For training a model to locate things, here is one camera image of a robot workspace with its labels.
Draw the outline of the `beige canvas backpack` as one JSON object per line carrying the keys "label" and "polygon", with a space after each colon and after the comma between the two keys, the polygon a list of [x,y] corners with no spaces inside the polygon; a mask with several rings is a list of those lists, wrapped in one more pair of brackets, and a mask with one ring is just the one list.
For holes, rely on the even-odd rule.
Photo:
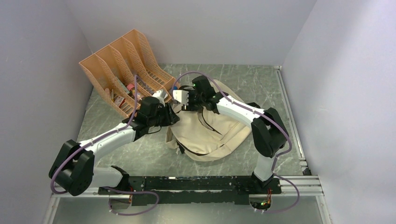
{"label": "beige canvas backpack", "polygon": [[173,110],[180,120],[167,127],[165,144],[195,161],[215,161],[230,155],[251,133],[251,128],[229,116],[203,109]]}

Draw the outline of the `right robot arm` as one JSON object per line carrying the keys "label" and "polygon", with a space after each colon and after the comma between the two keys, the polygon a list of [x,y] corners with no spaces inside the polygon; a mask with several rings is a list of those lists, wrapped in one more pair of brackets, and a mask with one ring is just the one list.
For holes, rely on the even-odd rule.
{"label": "right robot arm", "polygon": [[200,74],[192,81],[193,91],[189,93],[187,106],[205,108],[217,115],[230,117],[250,128],[254,146],[260,154],[252,173],[252,188],[264,193],[275,176],[274,169],[279,152],[285,144],[291,144],[289,134],[275,108],[264,110],[252,104],[243,103],[224,92],[211,78]]}

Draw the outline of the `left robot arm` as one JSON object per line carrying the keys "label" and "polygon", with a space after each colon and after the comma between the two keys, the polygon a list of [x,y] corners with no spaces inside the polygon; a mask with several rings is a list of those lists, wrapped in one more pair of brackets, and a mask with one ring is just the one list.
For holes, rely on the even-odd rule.
{"label": "left robot arm", "polygon": [[97,168],[96,162],[121,146],[149,134],[151,127],[171,126],[179,120],[170,103],[162,103],[155,97],[144,97],[140,109],[134,110],[129,118],[113,129],[89,140],[69,140],[62,145],[49,171],[52,192],[60,194],[55,189],[56,184],[63,188],[63,194],[72,196],[81,195],[88,188],[114,190],[117,194],[127,192],[130,187],[126,171],[117,166]]}

